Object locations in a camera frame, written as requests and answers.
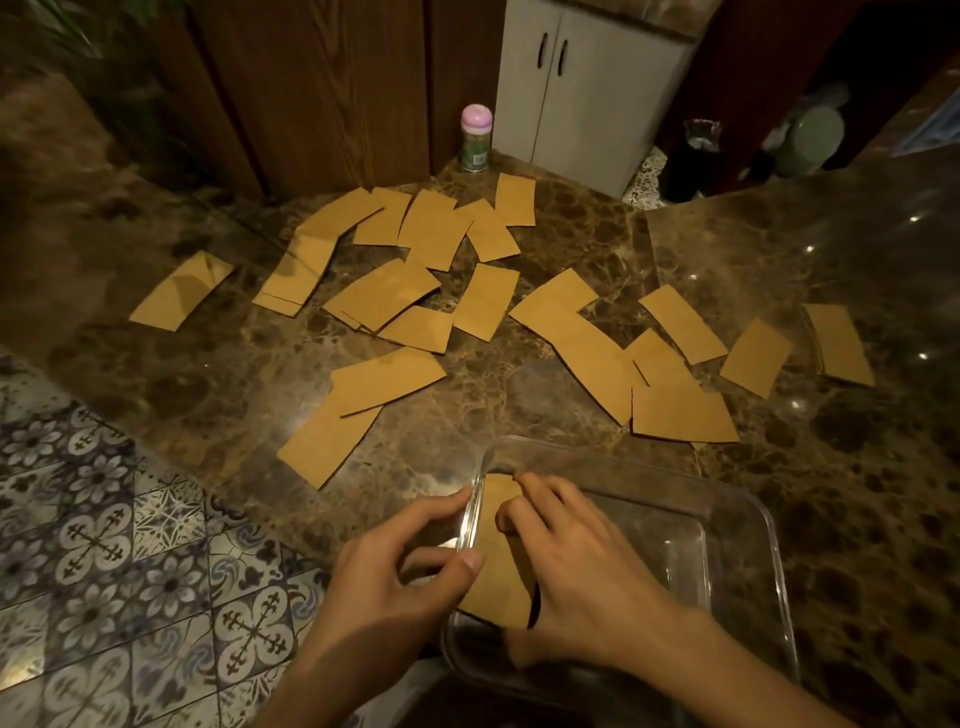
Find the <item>hand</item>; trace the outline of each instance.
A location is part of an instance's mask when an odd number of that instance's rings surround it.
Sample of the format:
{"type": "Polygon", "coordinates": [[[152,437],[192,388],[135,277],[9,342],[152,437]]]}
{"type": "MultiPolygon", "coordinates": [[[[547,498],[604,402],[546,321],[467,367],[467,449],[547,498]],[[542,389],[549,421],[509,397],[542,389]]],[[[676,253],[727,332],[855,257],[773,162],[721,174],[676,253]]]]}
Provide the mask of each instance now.
{"type": "Polygon", "coordinates": [[[656,685],[686,608],[569,480],[525,473],[516,481],[526,497],[504,503],[496,522],[526,547],[540,616],[530,630],[506,630],[511,660],[517,667],[546,660],[618,667],[656,685]]]}
{"type": "Polygon", "coordinates": [[[483,566],[483,555],[472,548],[422,546],[402,558],[404,549],[429,522],[462,511],[470,490],[419,497],[343,547],[324,604],[281,681],[284,690],[277,688],[283,699],[268,704],[260,724],[276,718],[337,725],[403,676],[483,566]],[[440,573],[428,583],[401,582],[412,571],[434,569],[440,573]],[[292,696],[301,693],[297,702],[292,696]]]}

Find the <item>clear glass baking dish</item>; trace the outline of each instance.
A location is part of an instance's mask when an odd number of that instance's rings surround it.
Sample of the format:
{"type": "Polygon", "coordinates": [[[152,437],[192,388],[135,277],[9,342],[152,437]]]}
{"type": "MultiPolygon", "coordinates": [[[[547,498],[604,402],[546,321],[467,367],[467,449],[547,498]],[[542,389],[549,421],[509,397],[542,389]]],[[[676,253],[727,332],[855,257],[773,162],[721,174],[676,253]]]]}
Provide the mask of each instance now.
{"type": "MultiPolygon", "coordinates": [[[[799,682],[777,534],[751,493],[586,450],[503,437],[484,453],[474,477],[458,549],[473,543],[487,473],[528,471],[579,485],[667,589],[709,611],[757,657],[799,682]]],[[[561,664],[516,670],[500,630],[461,612],[444,627],[441,647],[452,669],[474,684],[634,725],[697,724],[649,686],[612,670],[561,664]]]]}

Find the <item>forearm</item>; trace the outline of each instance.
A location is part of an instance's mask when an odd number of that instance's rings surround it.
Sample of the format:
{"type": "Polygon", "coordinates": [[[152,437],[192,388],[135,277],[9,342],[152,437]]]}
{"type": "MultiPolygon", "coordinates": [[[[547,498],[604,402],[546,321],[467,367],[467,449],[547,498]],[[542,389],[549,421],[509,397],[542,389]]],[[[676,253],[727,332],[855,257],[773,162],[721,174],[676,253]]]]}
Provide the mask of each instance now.
{"type": "Polygon", "coordinates": [[[651,682],[711,728],[854,728],[761,662],[706,613],[684,615],[680,631],[677,648],[651,682]]]}

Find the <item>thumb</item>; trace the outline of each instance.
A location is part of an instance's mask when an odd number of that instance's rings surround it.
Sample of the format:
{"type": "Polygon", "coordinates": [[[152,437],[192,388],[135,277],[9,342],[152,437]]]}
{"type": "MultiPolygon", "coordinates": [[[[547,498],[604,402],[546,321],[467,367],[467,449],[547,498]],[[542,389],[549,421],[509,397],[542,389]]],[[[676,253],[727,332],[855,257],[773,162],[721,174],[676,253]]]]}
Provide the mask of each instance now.
{"type": "Polygon", "coordinates": [[[429,584],[420,587],[422,603],[431,612],[447,615],[473,586],[483,568],[484,555],[475,548],[465,548],[450,559],[429,584]]]}

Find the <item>pink lid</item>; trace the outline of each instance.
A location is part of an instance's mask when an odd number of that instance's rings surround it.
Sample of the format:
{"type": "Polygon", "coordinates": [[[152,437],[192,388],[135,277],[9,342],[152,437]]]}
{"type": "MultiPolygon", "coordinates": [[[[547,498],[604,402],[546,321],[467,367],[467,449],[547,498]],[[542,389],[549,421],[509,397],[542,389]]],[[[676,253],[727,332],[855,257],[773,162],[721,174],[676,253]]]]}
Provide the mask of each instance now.
{"type": "Polygon", "coordinates": [[[483,104],[470,104],[460,114],[460,126],[470,133],[487,133],[493,128],[493,114],[483,104]]]}

